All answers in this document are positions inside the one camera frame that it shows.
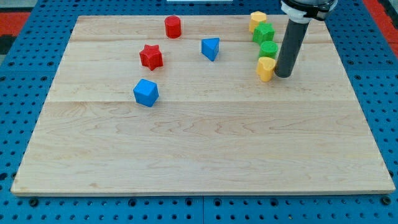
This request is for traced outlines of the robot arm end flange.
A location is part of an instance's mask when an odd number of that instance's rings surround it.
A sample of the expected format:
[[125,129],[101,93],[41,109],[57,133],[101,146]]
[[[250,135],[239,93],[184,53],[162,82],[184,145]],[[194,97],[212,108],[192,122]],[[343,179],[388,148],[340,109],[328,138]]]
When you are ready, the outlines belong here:
[[312,19],[324,21],[338,4],[338,0],[281,0],[281,9],[289,19],[307,24]]

